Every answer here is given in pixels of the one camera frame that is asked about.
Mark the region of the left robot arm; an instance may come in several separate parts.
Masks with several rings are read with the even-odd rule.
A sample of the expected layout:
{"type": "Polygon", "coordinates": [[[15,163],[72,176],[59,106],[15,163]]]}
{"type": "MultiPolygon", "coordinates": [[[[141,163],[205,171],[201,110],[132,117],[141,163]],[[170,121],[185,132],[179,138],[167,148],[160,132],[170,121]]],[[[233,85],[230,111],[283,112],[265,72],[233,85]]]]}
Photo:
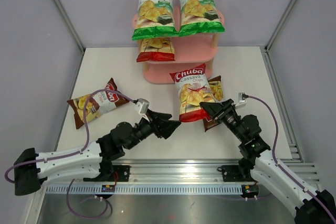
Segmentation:
{"type": "Polygon", "coordinates": [[[25,196],[55,182],[82,179],[107,182],[113,176],[112,162],[151,135],[169,138],[181,125],[171,114],[147,110],[146,117],[132,125],[121,122],[108,134],[86,147],[61,152],[24,150],[14,163],[14,194],[25,196]]]}

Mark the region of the green chips bag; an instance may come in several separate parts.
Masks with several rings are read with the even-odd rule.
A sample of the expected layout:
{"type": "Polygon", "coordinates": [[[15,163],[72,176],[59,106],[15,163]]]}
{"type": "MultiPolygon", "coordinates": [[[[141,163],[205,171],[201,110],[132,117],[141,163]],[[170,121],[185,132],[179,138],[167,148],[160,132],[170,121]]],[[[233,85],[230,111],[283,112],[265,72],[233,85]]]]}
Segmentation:
{"type": "Polygon", "coordinates": [[[180,0],[180,8],[180,37],[225,31],[215,0],[180,0]]]}
{"type": "Polygon", "coordinates": [[[173,0],[139,0],[132,40],[175,37],[173,0]]]}

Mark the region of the red chips bag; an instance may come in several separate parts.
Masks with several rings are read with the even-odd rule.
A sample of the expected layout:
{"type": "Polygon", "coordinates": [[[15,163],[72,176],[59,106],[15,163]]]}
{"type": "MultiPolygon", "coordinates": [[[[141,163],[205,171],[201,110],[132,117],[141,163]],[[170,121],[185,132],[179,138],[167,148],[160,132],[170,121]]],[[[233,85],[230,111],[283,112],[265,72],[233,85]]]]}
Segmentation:
{"type": "Polygon", "coordinates": [[[174,61],[175,49],[172,39],[169,37],[143,39],[136,60],[137,62],[174,61]]]}
{"type": "Polygon", "coordinates": [[[195,122],[205,119],[208,114],[200,106],[201,102],[215,102],[212,90],[205,74],[206,64],[187,69],[170,76],[178,89],[180,101],[179,120],[195,122]]]}

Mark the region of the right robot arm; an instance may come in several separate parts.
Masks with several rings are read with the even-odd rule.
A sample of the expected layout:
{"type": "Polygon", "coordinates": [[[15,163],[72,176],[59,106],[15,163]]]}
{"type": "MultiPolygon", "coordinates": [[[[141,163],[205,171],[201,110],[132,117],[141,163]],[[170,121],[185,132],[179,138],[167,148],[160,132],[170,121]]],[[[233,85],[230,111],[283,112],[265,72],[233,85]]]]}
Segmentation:
{"type": "Polygon", "coordinates": [[[200,106],[240,140],[243,157],[238,163],[238,173],[242,179],[253,179],[266,187],[288,209],[295,223],[335,223],[332,194],[315,189],[277,158],[275,148],[260,136],[255,115],[238,115],[231,99],[221,103],[201,102],[200,106]]]}

